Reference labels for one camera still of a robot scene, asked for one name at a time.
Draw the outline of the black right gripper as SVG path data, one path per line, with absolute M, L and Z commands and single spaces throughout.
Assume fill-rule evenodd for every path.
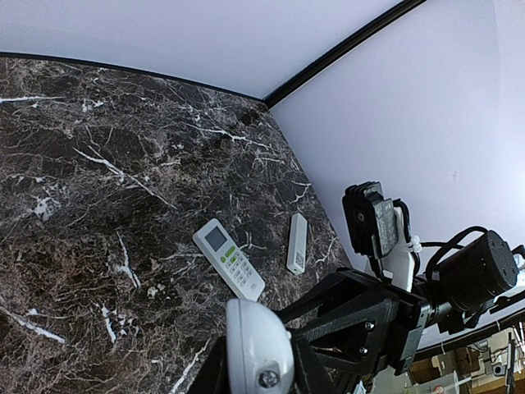
M 350 268 L 327 275 L 276 315 L 288 323 L 312 310 L 316 318 L 291 334 L 300 393 L 339 393 L 329 369 L 342 372 L 349 392 L 387 367 L 407 372 L 427 324 L 425 298 Z

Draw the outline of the white remote with green buttons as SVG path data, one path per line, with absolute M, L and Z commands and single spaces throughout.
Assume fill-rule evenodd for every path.
M 216 218 L 197 230 L 193 241 L 237 298 L 258 300 L 265 281 Z

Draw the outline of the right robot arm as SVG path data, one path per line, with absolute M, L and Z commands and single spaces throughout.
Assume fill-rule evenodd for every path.
M 481 236 L 464 247 L 468 234 Z M 444 243 L 426 272 L 406 291 L 352 268 L 338 268 L 291 305 L 277 311 L 288 323 L 311 310 L 315 319 L 292 332 L 294 378 L 300 393 L 338 393 L 328 369 L 341 371 L 347 389 L 386 367 L 400 375 L 417 357 L 425 328 L 454 334 L 476 327 L 494 299 L 518 283 L 514 256 L 495 231 L 470 227 Z

